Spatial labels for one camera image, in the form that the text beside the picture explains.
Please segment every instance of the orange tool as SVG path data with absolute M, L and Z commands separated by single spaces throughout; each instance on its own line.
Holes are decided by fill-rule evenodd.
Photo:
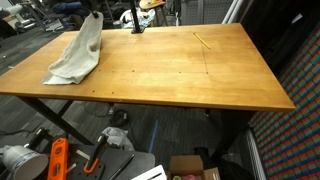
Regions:
M 101 151 L 102 147 L 104 147 L 107 143 L 107 138 L 105 135 L 101 135 L 98 138 L 97 143 L 94 145 L 94 149 L 91 152 L 90 160 L 86 163 L 86 165 L 83 168 L 83 171 L 87 174 L 93 173 L 93 171 L 96 169 L 97 164 L 99 162 L 99 152 Z
M 59 138 L 52 144 L 48 180 L 66 180 L 68 139 Z

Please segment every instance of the red object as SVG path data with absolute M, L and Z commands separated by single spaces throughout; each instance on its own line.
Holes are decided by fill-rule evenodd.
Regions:
M 88 162 L 87 162 L 86 165 L 84 166 L 83 171 L 84 171 L 85 173 L 87 173 L 87 174 L 91 174 L 91 173 L 96 169 L 96 167 L 97 167 L 97 165 L 98 165 L 98 162 L 99 162 L 99 159 L 97 158 L 97 159 L 94 161 L 91 169 L 87 169 L 87 166 L 88 166 Z
M 60 138 L 52 144 L 48 180 L 66 180 L 68 139 Z

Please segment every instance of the small hole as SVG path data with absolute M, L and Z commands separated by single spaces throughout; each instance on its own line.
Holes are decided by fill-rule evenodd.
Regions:
M 58 155 L 62 152 L 62 147 L 59 147 L 56 151 L 55 151 L 55 154 Z

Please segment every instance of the chair leg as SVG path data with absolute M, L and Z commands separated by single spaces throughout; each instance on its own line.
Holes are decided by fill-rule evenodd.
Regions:
M 163 20 L 164 20 L 164 24 L 165 24 L 166 26 L 168 26 L 167 16 L 166 16 L 166 14 L 164 13 L 163 6 L 161 6 L 161 12 L 162 12 L 162 17 L 163 17 Z
M 160 26 L 157 8 L 154 8 L 154 11 L 156 13 L 157 25 Z

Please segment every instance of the plastic bag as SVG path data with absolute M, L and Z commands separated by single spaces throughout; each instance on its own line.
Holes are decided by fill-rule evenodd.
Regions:
M 131 141 L 128 139 L 128 131 L 124 131 L 115 127 L 108 127 L 102 131 L 102 134 L 108 136 L 109 144 L 116 144 L 117 146 L 124 147 L 125 150 L 134 151 Z
M 142 12 L 140 9 L 137 10 L 137 17 L 138 17 L 138 21 L 139 21 L 139 25 L 140 26 L 144 26 L 144 27 L 148 27 L 149 24 L 151 23 L 151 21 L 154 19 L 155 17 L 155 10 L 151 9 L 147 12 L 147 18 L 144 18 L 142 15 Z M 120 21 L 123 22 L 123 19 L 125 18 L 125 20 L 127 21 L 124 24 L 124 29 L 131 29 L 133 28 L 133 20 L 132 20 L 132 15 L 131 15 L 131 10 L 127 10 L 125 11 L 121 17 L 120 17 Z

